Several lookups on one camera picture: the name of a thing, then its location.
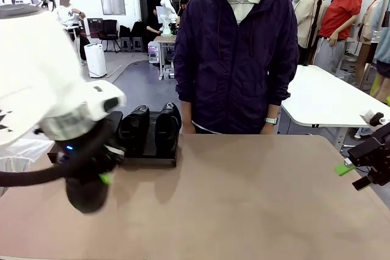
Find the tabletop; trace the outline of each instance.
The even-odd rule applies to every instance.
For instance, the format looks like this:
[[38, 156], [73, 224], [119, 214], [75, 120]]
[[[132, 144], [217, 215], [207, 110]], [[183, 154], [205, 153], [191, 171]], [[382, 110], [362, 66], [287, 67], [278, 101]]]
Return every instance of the tabletop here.
[[302, 126], [367, 127], [360, 115], [369, 110], [390, 117], [387, 105], [314, 65], [299, 65], [288, 91], [282, 107]]
[[[64, 182], [0, 200], [0, 258], [388, 260], [390, 215], [320, 136], [181, 135], [171, 170], [117, 169], [82, 215]], [[46, 157], [43, 164], [49, 164]]]
[[176, 36], [157, 36], [154, 39], [155, 42], [161, 42], [161, 43], [175, 43], [176, 42]]
[[64, 25], [62, 25], [62, 27], [65, 30], [73, 30], [73, 29], [78, 29], [80, 26], [64, 26]]

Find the wristwatch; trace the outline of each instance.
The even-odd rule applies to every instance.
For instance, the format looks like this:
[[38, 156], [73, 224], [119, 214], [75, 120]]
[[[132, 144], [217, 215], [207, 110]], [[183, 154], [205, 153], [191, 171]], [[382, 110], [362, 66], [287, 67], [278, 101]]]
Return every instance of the wristwatch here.
[[278, 124], [278, 118], [275, 118], [275, 119], [273, 119], [273, 118], [266, 118], [266, 122], [270, 123], [270, 124], [276, 125], [276, 124]]

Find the red shirt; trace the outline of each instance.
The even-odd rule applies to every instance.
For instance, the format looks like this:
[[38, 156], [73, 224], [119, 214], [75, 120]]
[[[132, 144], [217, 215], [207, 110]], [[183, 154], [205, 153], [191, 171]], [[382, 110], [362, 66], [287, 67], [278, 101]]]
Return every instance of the red shirt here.
[[[333, 32], [343, 25], [353, 15], [360, 13], [362, 0], [333, 0], [325, 12], [322, 20], [321, 30], [319, 35], [322, 37], [330, 37]], [[346, 28], [339, 33], [339, 39], [346, 39], [349, 37], [351, 27]]]

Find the hand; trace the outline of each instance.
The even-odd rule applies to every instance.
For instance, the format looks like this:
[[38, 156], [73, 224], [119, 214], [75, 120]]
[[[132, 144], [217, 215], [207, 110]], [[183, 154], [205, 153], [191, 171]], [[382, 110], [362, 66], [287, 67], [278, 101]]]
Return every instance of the hand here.
[[275, 134], [274, 126], [275, 126], [274, 124], [265, 123], [263, 129], [261, 129], [260, 134], [261, 135], [273, 135], [273, 134]]
[[194, 124], [192, 124], [192, 123], [183, 124], [183, 133], [184, 134], [196, 134]]
[[334, 31], [333, 34], [329, 37], [329, 45], [333, 47], [337, 43], [337, 39], [339, 38], [339, 33]]

